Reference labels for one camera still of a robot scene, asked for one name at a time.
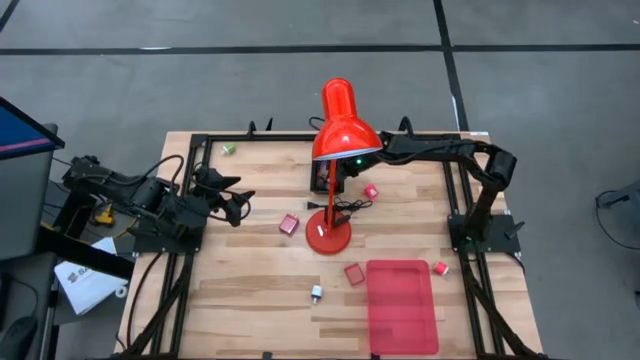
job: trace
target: pink cube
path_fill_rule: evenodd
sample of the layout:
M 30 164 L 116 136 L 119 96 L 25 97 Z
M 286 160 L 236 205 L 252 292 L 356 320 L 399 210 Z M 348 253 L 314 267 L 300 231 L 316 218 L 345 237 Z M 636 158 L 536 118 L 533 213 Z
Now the pink cube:
M 373 200 L 378 197 L 378 189 L 376 189 L 373 184 L 367 185 L 367 187 L 364 188 L 364 194 L 367 195 L 369 200 Z

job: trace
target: wooden tabletop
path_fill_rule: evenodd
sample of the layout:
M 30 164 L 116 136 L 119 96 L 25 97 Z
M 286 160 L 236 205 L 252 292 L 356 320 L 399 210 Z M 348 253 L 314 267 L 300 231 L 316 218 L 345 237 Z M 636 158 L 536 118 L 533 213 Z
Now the wooden tabletop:
M 168 133 L 162 156 L 186 158 L 190 136 L 189 132 Z M 486 134 L 462 136 L 489 140 Z M 255 190 L 256 195 L 251 199 L 251 215 L 240 227 L 209 220 L 202 249 L 195 257 L 181 358 L 259 358 L 263 351 L 271 351 L 276 358 L 368 359 L 366 285 L 352 287 L 343 268 L 357 262 L 364 269 L 374 259 L 447 263 L 451 270 L 445 277 L 431 276 L 440 341 L 440 353 L 433 357 L 475 358 L 460 265 L 446 225 L 449 202 L 441 163 L 378 165 L 347 179 L 346 192 L 341 195 L 345 200 L 363 199 L 362 191 L 369 183 L 376 185 L 380 195 L 372 207 L 353 215 L 353 236 L 347 249 L 323 256 L 309 248 L 304 235 L 306 220 L 314 213 L 306 210 L 306 202 L 327 201 L 309 191 L 312 144 L 239 142 L 232 156 L 221 155 L 222 145 L 214 144 L 210 165 L 223 175 L 242 177 L 232 190 Z M 483 165 L 486 157 L 478 160 Z M 163 164 L 159 176 L 169 179 L 176 166 L 177 162 Z M 464 210 L 458 169 L 452 167 L 458 203 Z M 479 184 L 472 179 L 471 185 L 477 196 Z M 505 208 L 501 196 L 494 209 Z M 287 213 L 301 221 L 291 237 L 278 230 Z M 121 338 L 126 336 L 133 289 L 153 257 L 145 255 L 136 262 Z M 132 338 L 157 309 L 166 258 L 156 263 L 141 290 Z M 488 254 L 487 261 L 500 312 L 525 344 L 542 351 L 522 269 L 502 254 Z M 325 293 L 312 305 L 310 291 L 316 284 Z M 480 313 L 486 347 L 491 351 L 486 315 Z M 163 350 L 169 348 L 172 326 L 171 313 Z

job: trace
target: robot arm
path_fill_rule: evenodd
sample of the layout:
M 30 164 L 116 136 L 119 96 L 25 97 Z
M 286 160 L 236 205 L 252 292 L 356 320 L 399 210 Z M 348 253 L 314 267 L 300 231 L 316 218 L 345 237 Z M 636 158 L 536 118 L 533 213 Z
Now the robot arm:
M 480 242 L 485 241 L 491 226 L 491 206 L 498 193 L 504 191 L 513 176 L 517 159 L 509 152 L 475 140 L 418 141 L 406 135 L 380 134 L 383 149 L 344 161 L 339 178 L 355 177 L 379 163 L 405 165 L 412 161 L 459 162 L 482 184 L 478 201 L 467 210 L 465 232 Z M 475 159 L 477 153 L 489 155 L 484 169 Z
M 171 182 L 148 176 L 160 163 L 144 175 L 127 176 L 101 166 L 95 156 L 74 158 L 62 179 L 73 191 L 105 197 L 120 211 L 139 217 L 138 233 L 180 240 L 204 229 L 208 217 L 239 226 L 243 218 L 241 208 L 255 192 L 230 192 L 226 188 L 239 182 L 239 177 L 223 177 L 215 169 L 201 166 L 195 174 L 196 187 L 179 195 L 179 186 L 174 181 L 184 160 L 179 155 L 172 155 L 161 163 L 172 158 L 179 158 L 181 165 Z M 221 193 L 232 196 L 225 200 Z M 210 215 L 220 209 L 226 217 Z

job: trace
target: white paper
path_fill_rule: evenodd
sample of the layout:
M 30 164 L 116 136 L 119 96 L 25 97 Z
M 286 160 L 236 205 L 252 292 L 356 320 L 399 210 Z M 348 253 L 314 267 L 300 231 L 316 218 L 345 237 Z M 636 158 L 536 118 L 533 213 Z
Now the white paper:
M 116 253 L 113 238 L 110 237 L 91 246 L 110 254 Z M 77 315 L 86 314 L 119 287 L 128 283 L 126 280 L 93 271 L 68 261 L 58 264 L 54 271 Z

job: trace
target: red plastic tray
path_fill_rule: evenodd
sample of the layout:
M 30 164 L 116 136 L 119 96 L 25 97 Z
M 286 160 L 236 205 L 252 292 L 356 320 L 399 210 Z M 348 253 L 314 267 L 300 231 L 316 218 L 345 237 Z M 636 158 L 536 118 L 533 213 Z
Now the red plastic tray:
M 431 278 L 425 261 L 367 262 L 367 300 L 373 354 L 438 353 Z

